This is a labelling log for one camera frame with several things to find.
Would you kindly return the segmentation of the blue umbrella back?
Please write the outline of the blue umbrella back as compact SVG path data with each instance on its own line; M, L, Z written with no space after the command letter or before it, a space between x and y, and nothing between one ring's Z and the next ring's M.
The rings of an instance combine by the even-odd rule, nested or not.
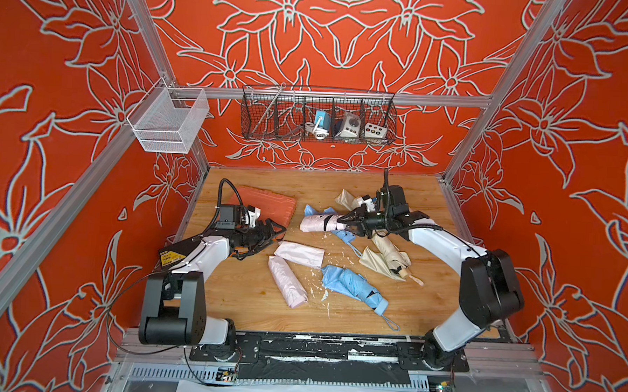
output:
M337 213L337 211L334 210L332 207L329 207L329 208L323 210L322 212L318 212L317 210L312 208L312 206L307 204L306 207L305 207L305 215L304 216L323 214L323 213L339 215ZM349 233L346 230L345 231L337 231L337 232L334 232L332 234L335 235L336 237L338 237L339 239L341 239L344 244L349 246L353 250L355 255L357 255L357 257L361 257L362 256L362 253L352 243L355 240L355 235L354 234L351 234L351 233Z

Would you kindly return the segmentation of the blue umbrella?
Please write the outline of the blue umbrella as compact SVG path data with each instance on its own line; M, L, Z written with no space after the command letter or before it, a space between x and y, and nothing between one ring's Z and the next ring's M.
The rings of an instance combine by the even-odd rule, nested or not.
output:
M337 213L337 211L334 210L332 207L329 207L329 208L323 210L322 212L318 212L317 210L312 208L312 206L307 204L306 207L305 207L305 215L304 216L323 214L323 213L339 215ZM338 237L339 239L341 239L344 244L349 246L353 250L355 255L357 255L357 257L361 257L362 256L362 253L352 243L355 240L355 235L354 234L351 234L351 233L349 233L346 230L345 231L337 231L337 232L334 232L332 234L335 235L336 237Z
M321 268L325 289L334 293L346 295L363 302L378 316L380 316L392 331L399 331L399 324L385 315L389 302L372 286L368 280L348 268L328 265Z

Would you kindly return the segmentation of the beige umbrella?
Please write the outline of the beige umbrella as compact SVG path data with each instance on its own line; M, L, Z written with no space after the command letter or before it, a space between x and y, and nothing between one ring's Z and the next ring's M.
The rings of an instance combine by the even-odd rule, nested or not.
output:
M424 286L424 282L415 277L410 271L412 262L409 256L405 252L401 252L401 250L390 241L387 235L384 237L376 235L373 237L372 241L381 253L391 275L403 280L412 280L419 286Z
M362 196L352 196L350 192L347 190L343 190L340 194L335 198L336 204L343 206L343 208L348 211L353 211L354 209L359 209L363 205L359 204L359 198Z

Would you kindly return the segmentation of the pink umbrella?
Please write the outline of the pink umbrella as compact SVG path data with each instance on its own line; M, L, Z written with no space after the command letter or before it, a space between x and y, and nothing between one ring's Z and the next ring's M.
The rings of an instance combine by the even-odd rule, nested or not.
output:
M337 231L345 231L346 224L339 221L341 215L333 213L323 213L316 215L308 215L303 218L300 224L300 230L302 232L325 232L335 233Z
M271 255L268 258L268 267L289 308L295 309L308 302L306 290L284 259Z

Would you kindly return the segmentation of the blue umbrella front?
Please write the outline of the blue umbrella front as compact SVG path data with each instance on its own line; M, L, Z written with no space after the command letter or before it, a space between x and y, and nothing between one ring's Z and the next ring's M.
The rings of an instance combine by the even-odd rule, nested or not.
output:
M348 268L328 265L321 268L325 289L334 293L346 295L363 302L378 316L380 316L392 331L399 331L399 324L385 315L389 302L372 286L368 280Z

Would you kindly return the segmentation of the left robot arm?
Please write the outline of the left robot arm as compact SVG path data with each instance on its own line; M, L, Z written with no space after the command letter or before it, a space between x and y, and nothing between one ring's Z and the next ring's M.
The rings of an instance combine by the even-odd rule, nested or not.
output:
M286 232L285 226L260 218L226 178L217 205L200 234L161 249L161 269L147 279L138 338L148 346L201 347L210 356L229 358L237 351L232 320L207 313L206 282L225 260L243 260L264 251Z

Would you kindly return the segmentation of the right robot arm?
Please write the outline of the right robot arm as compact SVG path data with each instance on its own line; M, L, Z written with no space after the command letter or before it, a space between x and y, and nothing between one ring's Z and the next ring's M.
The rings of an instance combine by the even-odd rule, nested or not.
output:
M440 371L452 363L459 350L496 321L504 321L524 308L525 301L509 255L487 250L457 237L427 214L412 210L399 185L389 183L390 171L374 199L340 216L337 224L367 238L376 234L398 235L426 249L458 273L458 308L423 338L424 364Z

